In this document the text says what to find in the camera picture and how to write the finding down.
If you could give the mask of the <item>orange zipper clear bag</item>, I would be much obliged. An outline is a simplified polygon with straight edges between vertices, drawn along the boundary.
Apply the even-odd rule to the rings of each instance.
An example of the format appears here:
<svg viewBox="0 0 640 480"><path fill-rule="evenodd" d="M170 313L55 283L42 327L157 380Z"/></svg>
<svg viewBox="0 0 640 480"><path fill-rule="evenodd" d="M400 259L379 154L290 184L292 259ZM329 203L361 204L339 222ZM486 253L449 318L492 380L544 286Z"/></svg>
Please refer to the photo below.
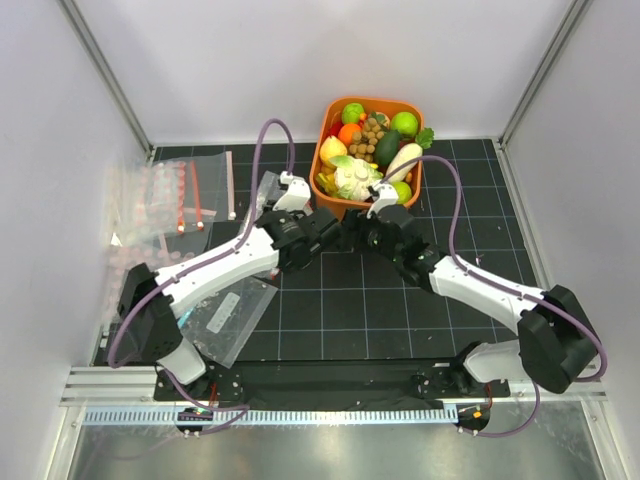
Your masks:
<svg viewBox="0 0 640 480"><path fill-rule="evenodd" d="M246 215L241 223L239 235L242 236L250 222L251 212L255 211L254 221L257 221L265 211L270 211L272 206L284 194L280 186L280 175L266 171L259 181L256 193L256 201L248 205Z"/></svg>

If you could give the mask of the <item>white cauliflower toy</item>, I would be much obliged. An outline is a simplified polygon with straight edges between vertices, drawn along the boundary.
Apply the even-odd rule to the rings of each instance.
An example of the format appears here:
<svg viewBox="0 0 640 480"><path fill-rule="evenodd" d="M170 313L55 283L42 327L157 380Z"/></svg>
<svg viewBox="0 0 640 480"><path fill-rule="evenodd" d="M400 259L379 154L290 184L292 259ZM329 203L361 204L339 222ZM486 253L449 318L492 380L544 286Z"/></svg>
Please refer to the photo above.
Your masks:
<svg viewBox="0 0 640 480"><path fill-rule="evenodd" d="M365 202L370 197L368 187L383 177L370 163L352 156L334 157L331 162L335 166L338 197L345 200Z"/></svg>

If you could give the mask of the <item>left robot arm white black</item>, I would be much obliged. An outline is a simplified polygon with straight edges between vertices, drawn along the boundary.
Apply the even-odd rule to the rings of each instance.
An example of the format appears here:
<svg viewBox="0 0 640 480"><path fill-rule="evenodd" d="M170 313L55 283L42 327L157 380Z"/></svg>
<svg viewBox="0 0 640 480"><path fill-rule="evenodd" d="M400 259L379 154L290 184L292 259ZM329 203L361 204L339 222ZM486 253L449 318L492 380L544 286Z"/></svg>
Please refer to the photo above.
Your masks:
<svg viewBox="0 0 640 480"><path fill-rule="evenodd" d="M208 395L212 379L178 320L207 297L259 273L301 270L340 236L340 222L327 208L309 215L271 210L242 235L180 264L152 271L145 263L127 273L117 306L120 326L107 361L119 368L131 360L159 364L190 400Z"/></svg>

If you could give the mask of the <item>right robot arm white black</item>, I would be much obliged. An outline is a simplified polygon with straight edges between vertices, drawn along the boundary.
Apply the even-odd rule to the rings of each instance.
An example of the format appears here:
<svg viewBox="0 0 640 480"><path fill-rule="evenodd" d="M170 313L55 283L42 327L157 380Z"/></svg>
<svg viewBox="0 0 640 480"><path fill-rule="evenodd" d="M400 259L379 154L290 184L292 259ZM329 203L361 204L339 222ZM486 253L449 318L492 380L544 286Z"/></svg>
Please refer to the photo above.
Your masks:
<svg viewBox="0 0 640 480"><path fill-rule="evenodd" d="M515 334L510 341L473 342L456 356L450 382L460 395L475 395L492 381L525 377L562 394L583 380L601 344L570 289L517 284L451 255L430 242L398 205L377 213L350 210L342 225L348 245L386 258L409 285L465 304Z"/></svg>

